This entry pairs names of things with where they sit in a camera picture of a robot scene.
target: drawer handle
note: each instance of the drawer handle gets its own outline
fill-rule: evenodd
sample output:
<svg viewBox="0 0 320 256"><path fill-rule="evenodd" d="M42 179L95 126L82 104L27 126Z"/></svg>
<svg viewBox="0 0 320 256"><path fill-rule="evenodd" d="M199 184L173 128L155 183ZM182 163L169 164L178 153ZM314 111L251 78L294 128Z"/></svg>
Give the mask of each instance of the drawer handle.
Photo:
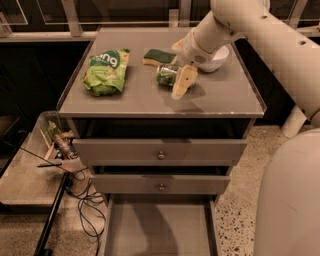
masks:
<svg viewBox="0 0 320 256"><path fill-rule="evenodd" d="M165 189L166 189L166 185L164 185L164 184L159 184L159 186L158 186L158 190L160 191L160 192L163 192Z"/></svg>
<svg viewBox="0 0 320 256"><path fill-rule="evenodd" d="M163 160L163 159L165 159L165 158L166 158L166 155L164 154L164 152L163 152L163 151L160 151L159 154L158 154L158 159L159 159L159 160Z"/></svg>

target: chip bag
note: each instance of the chip bag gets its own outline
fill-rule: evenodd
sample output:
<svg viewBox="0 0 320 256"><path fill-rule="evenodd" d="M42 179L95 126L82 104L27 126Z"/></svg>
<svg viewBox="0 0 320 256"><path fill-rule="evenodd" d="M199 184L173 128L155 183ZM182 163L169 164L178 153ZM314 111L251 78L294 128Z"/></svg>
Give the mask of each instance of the chip bag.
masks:
<svg viewBox="0 0 320 256"><path fill-rule="evenodd" d="M89 68L81 81L94 96L122 92L124 77L129 62L128 49L109 50L92 56Z"/></svg>

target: gray tabletop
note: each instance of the gray tabletop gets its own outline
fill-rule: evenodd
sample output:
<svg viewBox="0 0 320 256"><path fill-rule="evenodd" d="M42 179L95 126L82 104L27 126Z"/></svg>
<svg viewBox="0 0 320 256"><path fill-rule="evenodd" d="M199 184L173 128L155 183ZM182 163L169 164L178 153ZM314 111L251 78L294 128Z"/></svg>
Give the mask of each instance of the gray tabletop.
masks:
<svg viewBox="0 0 320 256"><path fill-rule="evenodd" d="M59 113L62 117L130 118L259 118L264 105L257 97L231 45L226 63L216 72L199 71L195 84L180 100L171 88L159 86L157 69L143 65L150 49L173 52L171 46L190 28L102 28L95 39ZM95 97L82 85L88 58L106 50L130 49L124 90L113 96Z"/></svg>

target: drawer front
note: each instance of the drawer front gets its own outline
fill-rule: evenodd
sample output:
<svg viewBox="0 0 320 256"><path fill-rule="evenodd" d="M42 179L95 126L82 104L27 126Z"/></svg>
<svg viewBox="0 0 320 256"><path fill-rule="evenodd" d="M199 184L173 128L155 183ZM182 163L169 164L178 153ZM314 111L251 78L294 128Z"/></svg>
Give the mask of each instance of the drawer front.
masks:
<svg viewBox="0 0 320 256"><path fill-rule="evenodd" d="M236 165L246 140L75 139L82 162L94 165Z"/></svg>
<svg viewBox="0 0 320 256"><path fill-rule="evenodd" d="M93 175L100 193L113 194L222 194L229 176L190 175Z"/></svg>

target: green sponge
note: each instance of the green sponge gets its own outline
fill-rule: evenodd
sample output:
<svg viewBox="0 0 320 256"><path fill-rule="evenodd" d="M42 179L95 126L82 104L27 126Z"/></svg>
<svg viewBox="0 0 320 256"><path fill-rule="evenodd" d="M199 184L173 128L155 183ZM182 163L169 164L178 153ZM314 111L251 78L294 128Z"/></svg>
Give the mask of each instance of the green sponge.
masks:
<svg viewBox="0 0 320 256"><path fill-rule="evenodd" d="M176 60L177 55L174 53L151 49L144 55L142 62L144 65L153 65L158 67L162 64L174 64Z"/></svg>

